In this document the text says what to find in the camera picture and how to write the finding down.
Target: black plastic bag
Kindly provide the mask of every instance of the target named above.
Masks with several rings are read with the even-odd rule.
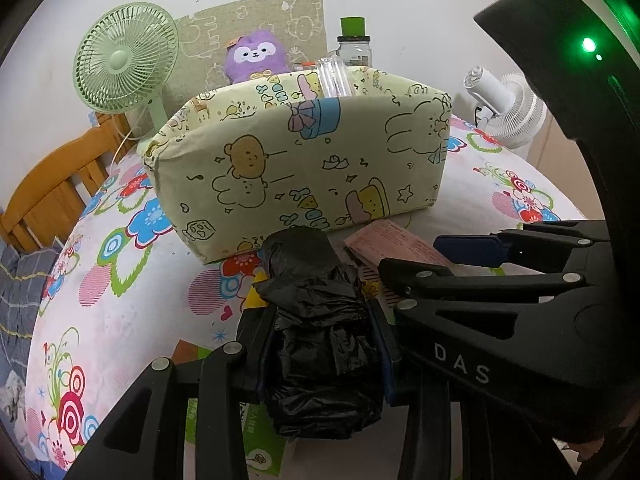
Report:
[[[257,283],[276,304],[266,405],[288,437],[349,438],[380,419],[382,375],[353,267],[326,235],[291,228],[262,247],[270,280]]]

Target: white wall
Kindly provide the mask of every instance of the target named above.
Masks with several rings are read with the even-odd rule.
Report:
[[[76,97],[71,67],[82,35],[122,3],[150,1],[178,18],[235,0],[46,0],[0,67],[0,206],[47,153],[82,134],[88,109]],[[341,16],[365,16],[377,68],[446,90],[468,117],[471,100],[460,81],[482,63],[497,75],[517,70],[474,22],[495,0],[324,0],[329,47]]]

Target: floral bedsheet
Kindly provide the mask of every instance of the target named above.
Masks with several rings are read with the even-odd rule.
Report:
[[[535,168],[456,117],[447,159],[436,204],[395,218],[429,242],[584,218]],[[67,241],[34,329],[26,417],[36,456],[50,462],[46,478],[64,475],[124,391],[178,339],[211,349],[233,340],[259,265],[245,253],[203,266],[162,211],[140,158],[123,158]]]

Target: pink receipt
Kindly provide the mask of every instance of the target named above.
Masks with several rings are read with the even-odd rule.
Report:
[[[398,258],[449,267],[436,249],[391,220],[376,220],[344,241],[369,267],[377,270],[382,258]]]

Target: wooden bed frame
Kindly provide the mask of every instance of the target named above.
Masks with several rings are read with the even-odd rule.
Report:
[[[96,113],[96,117],[99,126],[47,155],[21,181],[0,216],[0,236],[8,244],[31,253],[40,248],[38,241],[50,246],[54,237],[65,241],[71,234],[84,211],[71,177],[77,174],[93,196],[107,178],[100,157],[114,153],[122,142],[120,132],[129,131],[124,114]],[[127,140],[116,161],[134,145],[135,140]]]

